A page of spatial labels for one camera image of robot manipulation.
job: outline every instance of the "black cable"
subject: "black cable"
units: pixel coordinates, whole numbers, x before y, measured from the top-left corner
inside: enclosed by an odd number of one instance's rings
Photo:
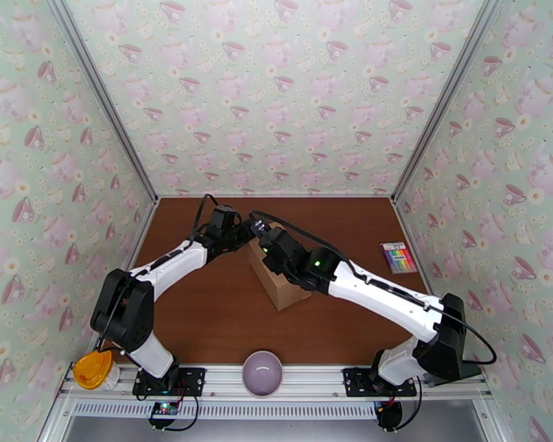
[[[352,271],[352,274],[354,275],[354,277],[358,278],[359,280],[362,280],[362,281],[364,281],[368,284],[372,284],[376,287],[379,287],[382,290],[388,291],[391,294],[396,295],[399,298],[402,298],[404,301],[408,301],[412,304],[416,304],[418,306],[421,306],[426,312],[429,309],[432,309],[435,312],[438,312],[441,315],[447,316],[450,319],[456,321],[457,323],[463,325],[467,330],[470,330],[471,333],[473,333],[476,337],[478,337],[479,340],[490,350],[490,352],[492,354],[492,358],[489,361],[475,361],[475,360],[472,360],[472,359],[464,359],[464,360],[462,360],[462,362],[467,363],[467,364],[491,365],[498,359],[498,356],[497,356],[494,348],[492,347],[492,345],[477,330],[475,330],[468,323],[456,318],[453,315],[450,315],[449,313],[445,312],[444,310],[437,309],[434,306],[429,306],[429,305],[425,304],[423,301],[420,301],[416,298],[413,298],[407,292],[399,290],[398,288],[393,287],[391,285],[388,285],[385,282],[378,281],[378,280],[375,280],[375,279],[370,279],[370,280],[367,281],[366,276],[364,274],[358,274],[356,272],[356,269],[354,268],[353,263],[348,259],[348,257],[346,255],[344,255],[344,253],[342,253],[341,250],[339,250],[337,247],[331,245],[330,243],[325,242],[321,238],[319,238],[315,235],[312,235],[311,233],[309,233],[307,231],[304,231],[303,229],[300,229],[297,226],[292,225],[291,223],[289,223],[289,222],[287,222],[287,221],[285,221],[281,218],[275,217],[274,215],[271,215],[271,214],[267,214],[263,211],[258,211],[258,210],[251,211],[250,212],[250,218],[252,218],[253,221],[257,221],[257,218],[255,217],[255,215],[259,215],[260,217],[264,217],[264,218],[267,218],[269,220],[276,221],[279,224],[282,224],[285,227],[292,229],[293,231],[297,232],[298,234],[306,236],[308,239],[312,239],[314,242],[318,243],[319,245],[325,246],[326,248],[330,249],[332,252],[334,252],[334,254],[336,254],[338,257],[340,257],[340,259],[344,263],[346,263],[348,265],[348,267]]]
[[[198,419],[198,411],[199,411],[199,404],[198,404],[198,399],[197,399],[197,396],[193,396],[193,398],[195,399],[195,403],[196,403],[196,410],[195,410],[195,418],[192,420],[192,422],[190,422],[188,425],[186,425],[184,428],[164,428],[164,431],[171,431],[171,432],[182,432],[182,431],[187,431],[188,429],[191,429],[196,423],[197,423],[197,419]]]
[[[106,321],[105,328],[100,333],[100,337],[97,341],[97,351],[99,353],[106,352],[106,351],[113,351],[115,349],[119,349],[120,351],[122,350],[121,348],[116,347],[116,346],[114,348],[105,348],[105,349],[103,349],[102,344],[105,341],[106,332],[108,332],[108,327],[111,325],[111,321],[113,320],[113,316],[115,315],[115,311],[119,307],[119,304],[121,303],[121,300],[123,299],[123,296],[125,295],[125,292],[129,288],[129,285],[131,285],[131,277],[127,280],[127,283],[125,283],[125,285],[123,286],[123,289],[121,290],[121,293],[119,293],[119,296],[116,298],[116,302],[113,306],[113,309],[112,309],[110,315],[108,316],[108,320]]]
[[[405,422],[403,422],[400,426],[398,427],[395,427],[393,429],[393,431],[398,431],[402,428],[405,428],[407,427],[411,421],[413,421],[415,418],[416,418],[416,415],[418,415],[418,412],[420,411],[420,406],[422,405],[422,383],[420,382],[420,378],[419,377],[416,377],[416,380],[418,380],[418,387],[420,389],[420,396],[418,397],[418,404],[416,405],[416,407],[414,408],[414,411],[412,412],[412,414],[410,415],[409,419],[406,420]]]
[[[171,258],[182,254],[184,251],[186,251],[188,248],[190,248],[192,246],[192,243],[195,242],[195,237],[197,235],[197,232],[199,231],[198,222],[201,221],[201,215],[203,213],[203,209],[205,208],[205,204],[206,204],[207,199],[210,199],[215,206],[219,205],[219,203],[213,197],[212,194],[206,193],[205,195],[203,195],[203,198],[201,199],[201,202],[198,205],[197,214],[195,216],[195,222],[192,224],[192,231],[190,232],[190,235],[189,235],[189,244],[186,245],[184,248],[177,249],[177,250],[174,250],[173,252],[169,253],[167,255],[167,257],[168,257],[167,260],[170,260]]]
[[[335,255],[337,255],[338,257],[340,257],[340,259],[346,263],[350,270],[352,271],[352,274],[354,274],[355,277],[357,278],[361,278],[361,275],[358,274],[355,270],[355,268],[352,266],[352,263],[350,262],[350,260],[348,259],[348,257],[346,257],[342,251],[340,251],[336,246],[333,246],[331,245],[330,243],[326,242],[325,240],[322,240],[321,238],[319,238],[318,236],[315,236],[315,235],[312,235],[310,234],[309,232],[307,231],[304,231],[303,229],[301,228],[298,228],[297,226],[289,223],[288,221],[285,221],[283,220],[282,218],[278,218],[278,217],[275,217],[274,215],[271,215],[271,214],[267,214],[263,211],[259,211],[259,210],[253,210],[250,212],[250,218],[252,218],[253,221],[257,221],[258,219],[255,217],[255,215],[259,215],[261,217],[264,217],[264,218],[268,218],[269,220],[273,220],[273,221],[276,221],[278,222],[279,224],[282,224],[284,225],[285,227],[287,228],[290,228],[292,230],[294,230],[295,232],[297,232],[298,234],[301,234],[302,236],[306,236],[308,239],[312,239],[314,242],[318,243],[319,245],[322,245],[322,246],[325,246],[326,248],[328,248],[329,250],[331,250],[332,252],[334,252]]]
[[[475,361],[474,359],[464,359],[462,360],[463,362],[467,363],[467,364],[477,364],[477,365],[490,365],[490,364],[493,364],[494,362],[496,362],[496,360],[498,359],[498,355],[497,353],[495,352],[495,349],[492,347],[492,345],[477,331],[475,330],[472,326],[470,326],[468,323],[464,322],[463,320],[460,320],[458,319],[457,317],[451,315],[450,313],[447,313],[445,312],[444,310],[441,310],[441,309],[438,309],[436,308],[435,306],[431,306],[430,307],[432,310],[434,310],[435,312],[438,312],[440,314],[442,314],[443,316],[447,316],[448,318],[456,321],[457,323],[461,324],[462,326],[464,326],[465,328],[467,328],[467,330],[469,330],[471,333],[473,333],[476,337],[479,338],[479,340],[490,350],[490,352],[492,353],[492,359],[490,359],[489,361]]]

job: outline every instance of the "orange lid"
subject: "orange lid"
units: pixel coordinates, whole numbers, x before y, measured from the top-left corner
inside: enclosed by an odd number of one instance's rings
[[[80,358],[74,365],[74,378],[76,383],[84,389],[96,389],[106,379],[111,367],[113,367],[113,354],[111,351],[92,351]]]

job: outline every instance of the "floral wallpaper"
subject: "floral wallpaper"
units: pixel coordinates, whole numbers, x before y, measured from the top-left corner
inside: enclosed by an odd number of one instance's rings
[[[159,194],[390,194],[483,0],[67,0]]]
[[[42,0],[0,0],[0,441],[38,437],[149,199]]]
[[[517,440],[553,441],[553,0],[506,0],[399,204]]]

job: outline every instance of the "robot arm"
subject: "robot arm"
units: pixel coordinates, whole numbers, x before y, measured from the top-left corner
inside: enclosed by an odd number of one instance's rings
[[[255,237],[269,270],[304,290],[364,306],[413,334],[375,357],[370,378],[382,394],[423,373],[455,381],[479,372],[462,361],[465,327],[458,322],[465,321],[465,312],[460,298],[447,294],[441,300],[408,290],[344,259],[330,246],[307,251],[281,228],[271,229],[253,215],[238,223],[235,217],[234,209],[218,206],[210,223],[176,249],[129,272],[114,270],[105,279],[91,327],[125,350],[159,382],[160,390],[172,390],[178,362],[153,333],[154,302],[188,273]]]

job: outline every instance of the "brown tabletop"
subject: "brown tabletop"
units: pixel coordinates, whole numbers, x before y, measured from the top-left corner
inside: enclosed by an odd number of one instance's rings
[[[387,199],[218,201],[246,216],[252,209],[275,214],[337,246],[365,269],[425,292],[420,274],[393,276],[379,248],[381,242],[405,240]],[[162,200],[136,266],[182,242],[191,231],[198,204],[196,198]],[[202,222],[211,210],[209,203]],[[180,280],[156,302],[155,313],[156,336],[181,362],[242,363],[251,352],[266,349],[283,363],[370,364],[377,351],[409,337],[373,312],[317,292],[276,311],[244,249],[222,255]]]

